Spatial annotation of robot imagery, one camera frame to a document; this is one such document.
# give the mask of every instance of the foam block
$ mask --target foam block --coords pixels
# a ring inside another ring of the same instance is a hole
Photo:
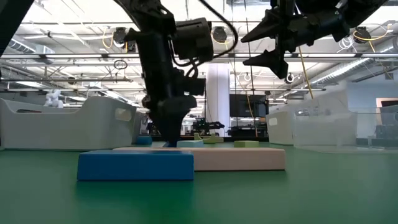
[[[266,147],[259,148],[175,148],[193,153],[195,171],[227,170],[284,170],[285,151]],[[117,150],[169,150],[161,147],[123,147]]]
[[[199,133],[194,133],[193,140],[202,140],[202,138],[200,137]]]
[[[98,150],[79,155],[78,180],[193,180],[189,151]]]
[[[203,140],[178,141],[177,147],[204,147]]]
[[[152,144],[152,137],[150,136],[137,136],[136,143],[137,145],[148,146]]]
[[[259,147],[258,141],[235,141],[234,147]]]

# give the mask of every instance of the fluorescent light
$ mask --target fluorescent light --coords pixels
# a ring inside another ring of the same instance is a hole
[[[2,55],[1,58],[3,59],[11,59],[11,58],[40,58],[39,55],[34,55],[34,54],[13,54],[13,55]]]
[[[309,57],[354,57],[355,54],[309,54],[308,56]]]
[[[298,91],[310,91],[309,89],[292,89],[293,90],[293,92],[292,93],[296,93],[296,92],[298,92]],[[324,89],[324,88],[322,88],[322,89],[319,89],[319,88],[316,88],[316,89],[311,89],[312,91],[325,91],[326,89]]]
[[[287,104],[287,103],[284,103],[284,102],[273,102],[273,103],[269,103],[270,105],[284,105],[284,104]]]
[[[139,58],[137,54],[108,54],[112,58]]]
[[[389,50],[391,50],[391,49],[393,49],[393,48],[394,48],[394,47],[392,46],[392,47],[389,47],[389,48],[387,48],[387,49],[381,50],[380,52],[381,52],[381,53],[384,53],[384,52],[389,51]]]
[[[239,120],[241,120],[241,121],[254,121],[253,118],[239,118]]]
[[[68,103],[63,104],[64,108],[81,108],[83,105],[70,105]]]
[[[362,57],[398,57],[398,54],[362,54]]]
[[[101,58],[100,54],[46,55],[47,58]]]
[[[85,100],[87,100],[87,98],[81,97],[81,96],[68,96],[68,98],[71,98],[71,99],[77,100],[77,101],[85,101]]]
[[[16,83],[21,84],[21,85],[25,85],[25,86],[36,87],[36,88],[43,87],[43,85],[38,84],[36,82],[25,82],[25,81],[23,81],[23,82],[16,82]]]
[[[35,90],[35,89],[3,89],[7,91],[40,91],[40,90]]]
[[[235,54],[236,57],[255,57],[260,54]]]
[[[107,54],[109,54],[109,52],[106,49],[99,49],[99,50],[105,51]]]

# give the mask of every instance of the white bin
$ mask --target white bin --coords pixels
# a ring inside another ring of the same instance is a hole
[[[269,142],[293,145],[292,119],[288,111],[276,112],[266,116]]]
[[[88,98],[78,109],[0,99],[4,149],[95,150],[130,146],[136,108],[111,98]]]

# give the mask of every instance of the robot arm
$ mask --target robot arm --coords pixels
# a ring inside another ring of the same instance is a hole
[[[146,84],[146,96],[142,104],[149,108],[149,117],[161,135],[171,146],[176,146],[180,136],[182,119],[191,108],[197,106],[193,95],[202,95],[205,79],[198,78],[197,66],[213,60],[211,24],[205,18],[175,23],[173,14],[161,5],[160,0],[114,0],[136,23],[140,31],[130,29],[124,40],[136,41]],[[205,0],[199,0],[211,12],[225,22],[234,33],[231,49],[238,41],[234,27]],[[387,0],[347,0],[337,6],[338,0],[271,0],[272,9],[266,10],[262,22],[242,42],[264,37],[276,40],[275,50],[248,59],[245,65],[269,67],[279,78],[285,78],[288,65],[284,61],[286,50],[312,45],[326,35],[332,34],[336,41],[349,34],[349,28],[360,24]],[[180,60],[190,62],[179,65]],[[192,65],[184,75],[183,70],[173,66]]]
[[[269,67],[280,79],[287,76],[285,51],[295,52],[303,44],[332,35],[335,41],[349,35],[387,0],[271,0],[262,22],[242,38],[251,42],[265,37],[275,39],[275,50],[249,58],[243,64]]]
[[[197,66],[213,59],[211,24],[205,18],[176,24],[173,14],[163,7],[159,0],[114,1],[140,29],[130,29],[124,40],[137,43],[147,93],[142,104],[149,109],[149,117],[164,139],[170,146],[175,147],[180,137],[182,119],[191,108],[197,107],[193,96],[204,93],[206,81],[204,78],[198,78]],[[220,19],[234,30],[228,21]],[[238,34],[235,30],[234,33],[235,46]],[[174,54],[178,55],[180,60],[190,61],[179,65],[192,65],[186,75],[183,70],[173,66],[173,61],[176,63]]]

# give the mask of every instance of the black cable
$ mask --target black cable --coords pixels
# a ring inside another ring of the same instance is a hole
[[[189,61],[189,62],[187,62],[187,63],[180,64],[180,63],[178,63],[178,62],[176,61],[176,59],[175,59],[174,48],[173,48],[173,44],[172,44],[172,41],[171,41],[171,40],[169,40],[169,47],[170,47],[170,54],[171,54],[171,56],[172,56],[172,60],[173,60],[174,64],[176,64],[176,65],[179,66],[179,67],[186,67],[186,66],[192,65],[192,63],[195,63],[195,62],[198,60],[198,59],[196,58],[195,60],[193,60],[193,62]]]
[[[195,64],[195,62],[192,59],[190,59],[189,61],[192,63],[192,68],[195,71],[195,73],[192,75],[192,78],[198,78],[199,76],[198,66]]]
[[[234,1],[231,2],[231,14],[232,14],[232,23],[233,23],[234,22]],[[236,70],[235,70],[235,68],[236,68],[235,49],[233,50],[233,52],[234,52],[234,66],[232,66],[232,69],[234,71],[234,76],[235,76],[235,103],[236,103],[236,95],[238,94],[238,92],[236,90],[236,79],[237,79],[237,77],[236,77]],[[236,126],[239,127],[238,114],[236,114]]]
[[[234,35],[234,42],[232,47],[230,47],[229,49],[215,55],[213,57],[213,59],[219,58],[221,56],[223,56],[224,54],[227,54],[228,52],[232,51],[233,49],[235,49],[235,47],[238,44],[238,40],[239,40],[239,36],[238,36],[238,32],[236,32],[236,29],[234,26],[232,26],[232,24],[226,20],[220,13],[218,13],[215,9],[213,9],[213,7],[211,7],[205,0],[198,0],[200,1],[200,3],[202,3],[210,12],[212,12],[214,15],[216,15],[219,19],[221,19],[221,21],[223,21],[228,27],[229,29],[232,31],[233,35]],[[203,64],[204,62],[200,62],[198,64],[196,64],[196,67],[198,67],[199,65]],[[192,67],[190,70],[188,70],[186,76],[189,76],[189,74],[191,74],[191,72],[195,69],[195,67]]]

